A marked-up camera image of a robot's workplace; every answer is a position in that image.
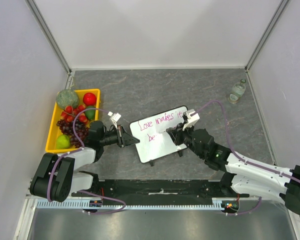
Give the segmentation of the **white whiteboard black frame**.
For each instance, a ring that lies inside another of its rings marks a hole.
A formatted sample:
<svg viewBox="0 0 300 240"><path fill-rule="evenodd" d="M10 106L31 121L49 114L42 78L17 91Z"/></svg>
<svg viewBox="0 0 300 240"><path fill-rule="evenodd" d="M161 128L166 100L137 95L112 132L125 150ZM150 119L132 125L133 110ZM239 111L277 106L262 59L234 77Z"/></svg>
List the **white whiteboard black frame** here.
<svg viewBox="0 0 300 240"><path fill-rule="evenodd" d="M129 124L132 135L140 140L135 146L141 163L145 164L187 148L185 144L175 145L167 132L158 133L182 123L183 113L187 110L182 105Z"/></svg>

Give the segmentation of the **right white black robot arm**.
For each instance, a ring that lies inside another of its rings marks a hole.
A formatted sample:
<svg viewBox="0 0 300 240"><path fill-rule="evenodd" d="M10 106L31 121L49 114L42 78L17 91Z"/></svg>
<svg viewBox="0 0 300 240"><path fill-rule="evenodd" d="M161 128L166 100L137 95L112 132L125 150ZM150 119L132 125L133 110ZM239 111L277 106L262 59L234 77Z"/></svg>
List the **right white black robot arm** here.
<svg viewBox="0 0 300 240"><path fill-rule="evenodd" d="M223 171L219 191L225 197L234 194L257 196L283 204L300 215L300 165L293 169L260 162L215 142L206 129L183 128L182 124L166 130L176 145L186 145L215 171Z"/></svg>

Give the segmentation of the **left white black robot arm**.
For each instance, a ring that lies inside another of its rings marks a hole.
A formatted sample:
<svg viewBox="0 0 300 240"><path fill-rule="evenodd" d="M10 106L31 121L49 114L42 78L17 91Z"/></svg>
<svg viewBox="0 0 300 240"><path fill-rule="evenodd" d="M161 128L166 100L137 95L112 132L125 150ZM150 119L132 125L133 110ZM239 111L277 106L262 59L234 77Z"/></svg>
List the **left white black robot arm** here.
<svg viewBox="0 0 300 240"><path fill-rule="evenodd" d="M96 175L75 171L84 165L97 162L105 146L117 145L124 148L138 143L140 140L127 133L121 125L106 130L102 121L93 121L89 126L84 147L61 154L47 152L42 156L29 192L49 202L60 203L80 190L89 197L94 197L100 191L99 183L94 181Z"/></svg>

